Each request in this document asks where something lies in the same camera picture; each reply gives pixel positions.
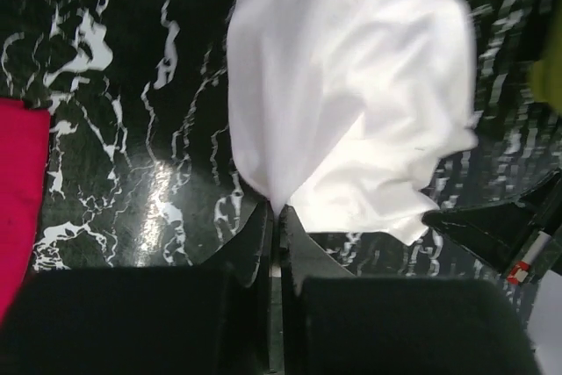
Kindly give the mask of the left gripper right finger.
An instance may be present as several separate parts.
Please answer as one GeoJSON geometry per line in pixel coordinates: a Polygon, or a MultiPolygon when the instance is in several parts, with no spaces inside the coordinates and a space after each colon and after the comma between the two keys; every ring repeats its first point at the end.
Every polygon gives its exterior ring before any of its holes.
{"type": "Polygon", "coordinates": [[[303,371],[306,324],[299,302],[303,282],[307,278],[349,278],[351,272],[311,238],[292,207],[287,206],[281,212],[278,232],[285,369],[303,371]]]}

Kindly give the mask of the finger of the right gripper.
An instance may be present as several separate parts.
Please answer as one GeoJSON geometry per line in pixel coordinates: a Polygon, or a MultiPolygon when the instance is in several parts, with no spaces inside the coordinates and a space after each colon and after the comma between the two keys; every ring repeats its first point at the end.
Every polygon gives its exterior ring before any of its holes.
{"type": "Polygon", "coordinates": [[[504,278],[561,273],[561,174],[551,172],[518,197],[427,212],[422,222],[504,278]]]}

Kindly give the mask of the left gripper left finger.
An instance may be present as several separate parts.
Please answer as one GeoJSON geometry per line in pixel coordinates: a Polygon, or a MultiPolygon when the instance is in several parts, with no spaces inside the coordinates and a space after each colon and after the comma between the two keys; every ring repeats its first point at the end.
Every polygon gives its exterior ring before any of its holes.
{"type": "Polygon", "coordinates": [[[219,369],[270,367],[270,208],[256,206],[225,247],[221,268],[219,369]]]}

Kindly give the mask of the white printed t-shirt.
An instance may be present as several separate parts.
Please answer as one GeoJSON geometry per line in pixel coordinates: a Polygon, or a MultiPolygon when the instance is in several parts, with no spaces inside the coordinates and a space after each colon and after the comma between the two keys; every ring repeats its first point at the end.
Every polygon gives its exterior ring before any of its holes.
{"type": "Polygon", "coordinates": [[[476,145],[475,71],[465,0],[236,0],[235,166],[306,231],[412,244],[437,164],[476,145]]]}

